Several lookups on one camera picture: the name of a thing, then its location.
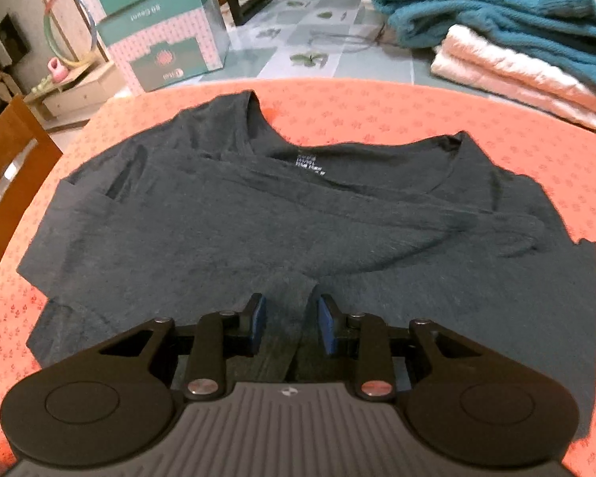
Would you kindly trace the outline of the dark grey long-sleeve shirt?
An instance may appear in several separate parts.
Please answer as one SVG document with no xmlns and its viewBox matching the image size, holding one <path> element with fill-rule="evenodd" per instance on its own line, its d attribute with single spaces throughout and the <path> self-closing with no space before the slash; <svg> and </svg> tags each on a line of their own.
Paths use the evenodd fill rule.
<svg viewBox="0 0 596 477">
<path fill-rule="evenodd" d="M 316 301 L 427 318 L 559 381 L 579 433 L 596 400 L 596 245 L 543 187 L 460 132 L 297 147 L 255 94 L 217 97 L 62 179 L 20 275 L 48 299 L 27 345 L 48 366 L 154 318 L 190 324 L 265 295 L 240 380 L 314 381 Z"/>
</svg>

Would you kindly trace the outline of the wooden chair left side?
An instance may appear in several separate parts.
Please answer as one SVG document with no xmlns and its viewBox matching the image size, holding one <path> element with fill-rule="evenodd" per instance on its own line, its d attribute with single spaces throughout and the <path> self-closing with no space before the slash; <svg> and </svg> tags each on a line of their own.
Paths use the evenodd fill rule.
<svg viewBox="0 0 596 477">
<path fill-rule="evenodd" d="M 62 156 L 21 96 L 0 114 L 0 263 L 23 214 Z"/>
</svg>

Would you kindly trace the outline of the white low cabinet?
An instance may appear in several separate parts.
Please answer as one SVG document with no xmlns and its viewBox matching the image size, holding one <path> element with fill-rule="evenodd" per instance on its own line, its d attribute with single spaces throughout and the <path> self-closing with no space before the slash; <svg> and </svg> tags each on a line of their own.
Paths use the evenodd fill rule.
<svg viewBox="0 0 596 477">
<path fill-rule="evenodd" d="M 75 68 L 60 83 L 44 83 L 24 97 L 38 120 L 51 120 L 102 105 L 124 88 L 124 77 L 113 62 Z"/>
</svg>

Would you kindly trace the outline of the orange floral table mat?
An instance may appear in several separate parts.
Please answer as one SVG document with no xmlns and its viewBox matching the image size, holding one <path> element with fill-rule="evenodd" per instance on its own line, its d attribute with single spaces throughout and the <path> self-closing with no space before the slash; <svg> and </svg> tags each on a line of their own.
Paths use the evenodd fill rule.
<svg viewBox="0 0 596 477">
<path fill-rule="evenodd" d="M 298 145 L 404 144 L 467 132 L 495 164 L 530 176 L 544 188 L 569 235 L 596 242 L 596 135 L 512 103 L 444 88 L 352 79 L 243 80 L 110 99 L 63 148 L 2 259 L 0 405 L 16 381 L 37 369 L 25 343 L 46 300 L 17 274 L 17 267 L 58 181 L 181 109 L 244 89 L 255 91 L 268 122 Z M 1 427 L 0 461 L 12 461 Z M 596 476 L 596 406 L 588 436 L 569 448 L 565 462 L 579 476 Z"/>
</svg>

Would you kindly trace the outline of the colourful hula hoop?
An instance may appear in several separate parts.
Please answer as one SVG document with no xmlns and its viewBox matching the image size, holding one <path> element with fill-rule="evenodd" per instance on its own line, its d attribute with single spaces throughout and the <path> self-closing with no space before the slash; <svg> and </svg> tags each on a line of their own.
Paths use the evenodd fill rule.
<svg viewBox="0 0 596 477">
<path fill-rule="evenodd" d="M 53 56 L 68 68 L 90 65 L 99 56 L 97 26 L 85 0 L 48 0 L 43 32 Z"/>
</svg>

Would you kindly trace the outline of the pink folded towel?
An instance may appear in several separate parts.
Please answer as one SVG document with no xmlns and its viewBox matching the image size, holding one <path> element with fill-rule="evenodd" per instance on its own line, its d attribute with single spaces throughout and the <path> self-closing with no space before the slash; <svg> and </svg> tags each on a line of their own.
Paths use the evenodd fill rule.
<svg viewBox="0 0 596 477">
<path fill-rule="evenodd" d="M 596 131 L 596 91 L 538 58 L 453 25 L 431 64 L 435 76 L 481 89 Z"/>
</svg>

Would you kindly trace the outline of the lower pink green box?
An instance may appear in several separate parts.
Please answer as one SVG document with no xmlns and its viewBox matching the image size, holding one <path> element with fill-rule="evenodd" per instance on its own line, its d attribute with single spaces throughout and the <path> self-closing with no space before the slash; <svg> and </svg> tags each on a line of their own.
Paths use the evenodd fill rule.
<svg viewBox="0 0 596 477">
<path fill-rule="evenodd" d="M 218 0 L 142 0 L 98 32 L 134 95 L 223 69 L 230 47 Z"/>
</svg>

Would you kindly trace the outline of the teal knitted sweater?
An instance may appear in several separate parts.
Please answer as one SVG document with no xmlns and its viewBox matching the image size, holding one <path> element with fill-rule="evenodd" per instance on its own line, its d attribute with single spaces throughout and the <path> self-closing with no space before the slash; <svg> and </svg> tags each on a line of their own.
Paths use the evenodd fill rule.
<svg viewBox="0 0 596 477">
<path fill-rule="evenodd" d="M 372 0 L 398 43 L 437 47 L 463 25 L 548 62 L 596 91 L 596 0 Z"/>
</svg>

